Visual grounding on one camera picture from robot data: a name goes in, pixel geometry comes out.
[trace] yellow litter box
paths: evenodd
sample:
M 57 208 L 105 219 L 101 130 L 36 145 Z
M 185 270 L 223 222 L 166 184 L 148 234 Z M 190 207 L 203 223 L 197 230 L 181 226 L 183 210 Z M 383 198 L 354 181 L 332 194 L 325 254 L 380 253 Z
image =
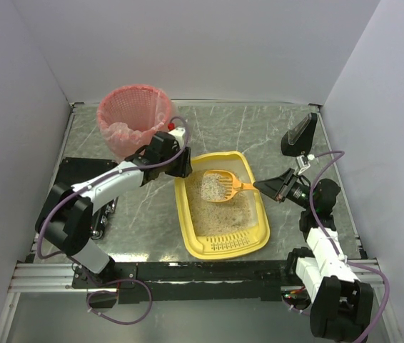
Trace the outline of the yellow litter box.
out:
M 215 152 L 191 160 L 193 171 L 225 169 L 234 172 L 242 182 L 253 183 L 254 176 L 244 155 L 238 151 Z M 245 191 L 251 211 L 246 229 L 218 236 L 196 236 L 191 220 L 186 179 L 175 180 L 176 205 L 181 232 L 187 250 L 199 259 L 230 259 L 259 250 L 270 237 L 270 227 L 259 192 Z

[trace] gray marble table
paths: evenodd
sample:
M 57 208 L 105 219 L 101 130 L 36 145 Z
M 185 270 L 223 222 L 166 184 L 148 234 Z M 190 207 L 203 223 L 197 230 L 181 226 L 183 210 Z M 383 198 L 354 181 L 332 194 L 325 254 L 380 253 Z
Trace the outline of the gray marble table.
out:
M 293 104 L 177 103 L 180 115 L 191 128 L 191 153 L 198 156 L 213 151 L 241 151 L 251 165 L 255 178 L 276 177 L 295 168 L 295 159 L 281 154 L 280 140 L 316 107 Z M 314 154 L 328 151 L 321 122 L 313 140 Z M 64 157 L 113 159 L 96 125 L 96 105 L 76 105 L 74 120 L 64 148 Z M 305 175 L 312 180 L 330 161 L 329 156 L 313 162 Z M 334 167 L 325 177 L 339 182 Z M 305 245 L 298 229 L 301 208 L 290 201 L 282 204 L 263 197 L 271 238 L 267 245 L 236 260 L 286 259 L 289 251 Z M 348 205 L 339 194 L 334 208 L 340 244 L 351 259 L 359 258 Z M 196 261 L 186 250 L 178 222 L 173 179 L 166 175 L 119 198 L 104 238 L 97 244 L 117 262 Z M 44 252 L 55 250 L 48 242 Z M 66 262 L 53 257 L 47 263 Z

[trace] white wall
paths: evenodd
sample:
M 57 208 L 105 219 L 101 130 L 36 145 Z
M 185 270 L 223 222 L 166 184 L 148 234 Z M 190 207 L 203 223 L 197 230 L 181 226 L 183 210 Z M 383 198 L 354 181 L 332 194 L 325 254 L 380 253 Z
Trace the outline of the white wall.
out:
M 0 0 L 0 313 L 29 251 L 69 105 L 9 0 Z
M 382 0 L 323 107 L 360 236 L 404 335 L 404 1 Z
M 12 0 L 69 101 L 327 99 L 378 0 Z

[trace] metal frame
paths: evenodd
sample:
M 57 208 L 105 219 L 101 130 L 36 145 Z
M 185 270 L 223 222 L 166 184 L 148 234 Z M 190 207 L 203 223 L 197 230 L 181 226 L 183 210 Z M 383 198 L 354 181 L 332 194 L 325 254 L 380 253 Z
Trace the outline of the metal frame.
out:
M 352 261 L 361 262 L 369 267 L 380 269 L 376 259 L 357 259 Z M 372 272 L 367 272 L 355 267 L 353 267 L 353 271 L 362 282 L 367 282 L 373 287 L 375 297 L 380 304 L 384 296 L 384 286 L 381 277 Z M 5 343 L 7 340 L 21 293 L 89 293 L 99 290 L 74 289 L 72 287 L 73 279 L 74 270 L 72 269 L 72 264 L 17 264 L 10 283 L 6 303 L 0 317 L 0 343 Z M 295 288 L 296 287 L 282 287 L 282 290 Z M 390 342 L 403 342 L 398 329 L 397 319 L 395 318 L 390 302 L 388 302 L 383 312 L 383 321 Z
M 195 104 L 210 104 L 213 102 L 219 104 L 265 104 L 265 105 L 291 105 L 289 103 L 268 103 L 268 102 L 253 102 L 253 101 L 213 101 L 213 100 L 178 100 L 174 101 L 180 105 L 195 105 Z M 61 149 L 58 155 L 58 158 L 55 163 L 53 175 L 51 177 L 49 188 L 53 184 L 54 178 L 56 177 L 56 173 L 61 163 L 64 149 L 66 147 L 67 139 L 69 137 L 69 132 L 71 129 L 72 122 L 74 120 L 74 114 L 76 112 L 76 107 L 78 104 L 71 104 L 71 113 L 69 115 L 69 120 L 67 123 L 67 128 L 64 133 L 63 141 L 61 143 Z M 321 125 L 323 127 L 323 132 L 328 143 L 329 149 L 330 142 L 328 139 L 327 132 L 324 127 L 323 120 L 321 119 L 321 114 L 318 111 L 318 117 L 320 119 Z M 340 173 L 338 171 L 337 165 L 334 165 L 336 174 L 340 180 L 340 187 L 342 189 L 343 198 L 346 201 L 348 213 L 350 216 L 351 224 L 353 225 L 353 230 L 356 238 L 358 239 L 358 246 L 362 247 L 360 243 L 358 231 L 355 227 L 355 223 L 353 221 L 353 215 L 351 214 L 351 210 L 349 207 L 348 199 L 346 197 L 345 189 L 341 182 Z M 35 252 L 35 240 L 32 246 L 31 251 Z M 376 259 L 366 259 L 366 260 L 353 260 L 354 262 L 362 262 L 363 264 L 367 264 L 369 267 L 373 267 L 379 269 L 380 266 Z M 359 277 L 362 282 L 369 283 L 374 291 L 375 297 L 377 298 L 378 303 L 380 304 L 381 299 L 384 296 L 384 286 L 382 279 L 374 273 L 367 272 L 363 269 L 353 268 L 353 271 Z M 9 331 L 11 328 L 11 324 L 13 322 L 13 318 L 15 315 L 16 307 L 18 306 L 19 298 L 21 293 L 70 293 L 70 292 L 92 292 L 93 290 L 99 289 L 73 289 L 72 288 L 72 280 L 74 278 L 74 270 L 72 269 L 71 264 L 17 264 L 15 268 L 15 272 L 13 274 L 8 294 L 6 297 L 6 301 L 4 304 L 4 308 L 2 310 L 0 316 L 0 343 L 6 343 Z M 282 287 L 282 290 L 288 289 L 296 289 L 300 287 Z M 388 305 L 383 312 L 383 321 L 385 323 L 386 332 L 388 334 L 390 342 L 401 343 L 403 342 L 403 338 L 400 334 L 400 330 L 398 329 L 397 319 L 395 317 L 392 304 L 388 302 Z

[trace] black mounting plate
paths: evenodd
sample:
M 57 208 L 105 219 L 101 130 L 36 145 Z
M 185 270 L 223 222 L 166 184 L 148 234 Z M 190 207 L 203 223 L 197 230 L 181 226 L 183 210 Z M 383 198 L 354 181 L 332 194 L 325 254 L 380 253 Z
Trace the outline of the black mounting plate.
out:
M 286 261 L 245 262 L 117 262 L 117 279 L 137 278 L 150 288 L 153 300 L 255 299 L 281 301 L 281 287 L 299 286 L 285 273 Z M 108 288 L 92 284 L 76 269 L 74 289 Z M 148 301 L 142 286 L 121 284 L 119 304 Z

